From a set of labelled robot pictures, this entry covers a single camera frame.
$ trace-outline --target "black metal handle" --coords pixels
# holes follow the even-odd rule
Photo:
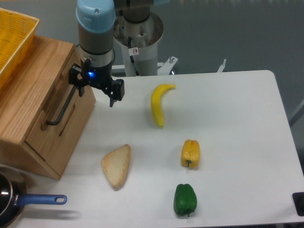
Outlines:
[[[75,91],[77,90],[76,86],[73,86],[70,94],[68,95],[67,99],[66,99],[66,102],[65,104],[63,105],[57,119],[55,121],[46,121],[47,125],[51,125],[51,126],[56,126],[57,124],[60,123],[60,121],[62,120],[62,117],[63,115],[65,114],[66,110],[67,110],[67,107],[68,105],[70,104],[72,98],[73,98],[73,95],[75,93]]]

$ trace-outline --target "banana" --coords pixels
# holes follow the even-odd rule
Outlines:
[[[174,84],[161,84],[157,86],[151,95],[151,110],[156,124],[162,128],[164,125],[161,97],[170,89],[175,89]]]

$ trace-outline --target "yellow bell pepper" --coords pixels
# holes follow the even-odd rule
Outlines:
[[[181,151],[181,164],[185,167],[197,168],[200,162],[200,145],[196,140],[188,139]]]

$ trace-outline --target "wooden box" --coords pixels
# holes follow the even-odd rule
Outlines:
[[[35,36],[10,81],[0,90],[0,163],[59,180],[95,105],[92,88],[71,89],[68,72],[79,64],[74,44]]]

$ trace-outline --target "slice of bread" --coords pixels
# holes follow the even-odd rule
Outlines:
[[[101,167],[114,189],[120,188],[126,179],[131,160],[131,147],[126,144],[109,152],[102,160]]]

